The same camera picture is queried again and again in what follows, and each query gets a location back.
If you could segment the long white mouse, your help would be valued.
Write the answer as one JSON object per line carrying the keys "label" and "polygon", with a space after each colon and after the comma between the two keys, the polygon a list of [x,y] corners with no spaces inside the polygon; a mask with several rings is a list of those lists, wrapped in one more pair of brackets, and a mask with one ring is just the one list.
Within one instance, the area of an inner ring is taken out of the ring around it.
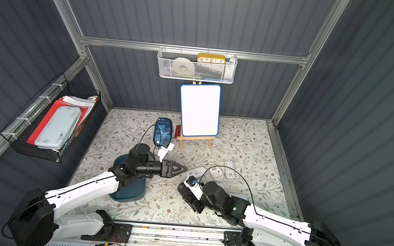
{"label": "long white mouse", "polygon": [[226,160],[225,161],[225,166],[224,166],[224,174],[226,179],[235,179],[236,178],[236,173],[234,170],[234,162],[232,160]]}

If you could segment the white mouse with label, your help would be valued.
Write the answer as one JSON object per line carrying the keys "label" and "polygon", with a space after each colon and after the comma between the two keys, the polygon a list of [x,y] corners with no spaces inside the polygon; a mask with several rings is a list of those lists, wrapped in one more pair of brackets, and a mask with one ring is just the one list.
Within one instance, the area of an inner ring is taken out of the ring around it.
{"label": "white mouse with label", "polygon": [[211,177],[214,179],[214,181],[222,181],[225,177],[224,173],[221,171],[219,166],[214,166],[211,167],[208,171],[208,173],[211,175]]}

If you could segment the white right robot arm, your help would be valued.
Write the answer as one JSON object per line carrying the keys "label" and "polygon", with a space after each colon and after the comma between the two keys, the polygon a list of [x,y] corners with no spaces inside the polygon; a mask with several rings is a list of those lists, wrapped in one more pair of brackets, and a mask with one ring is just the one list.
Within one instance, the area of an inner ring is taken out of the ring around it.
{"label": "white right robot arm", "polygon": [[323,222],[285,219],[229,195],[216,182],[203,184],[191,176],[177,190],[194,212],[211,209],[230,225],[241,226],[241,246],[341,246]]}

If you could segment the teal plastic storage box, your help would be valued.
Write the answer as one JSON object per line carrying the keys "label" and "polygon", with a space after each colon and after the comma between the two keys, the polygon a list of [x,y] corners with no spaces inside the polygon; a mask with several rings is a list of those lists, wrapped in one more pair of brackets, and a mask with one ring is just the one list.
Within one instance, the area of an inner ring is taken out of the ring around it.
{"label": "teal plastic storage box", "polygon": [[136,182],[121,189],[122,185],[119,184],[119,188],[116,192],[111,193],[109,196],[112,200],[118,202],[134,202],[140,200],[146,194],[147,178],[145,176],[138,176]]}

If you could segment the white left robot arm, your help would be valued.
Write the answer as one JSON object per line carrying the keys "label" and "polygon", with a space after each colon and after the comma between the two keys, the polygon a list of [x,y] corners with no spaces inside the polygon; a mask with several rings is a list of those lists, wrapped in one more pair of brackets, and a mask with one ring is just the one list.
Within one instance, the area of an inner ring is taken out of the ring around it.
{"label": "white left robot arm", "polygon": [[46,192],[40,188],[29,191],[4,226],[17,246],[45,246],[51,240],[73,236],[87,241],[117,241],[120,234],[104,210],[67,221],[61,218],[93,199],[125,190],[140,177],[174,178],[186,171],[187,167],[172,160],[156,160],[150,147],[140,143],[123,163],[94,178]]}

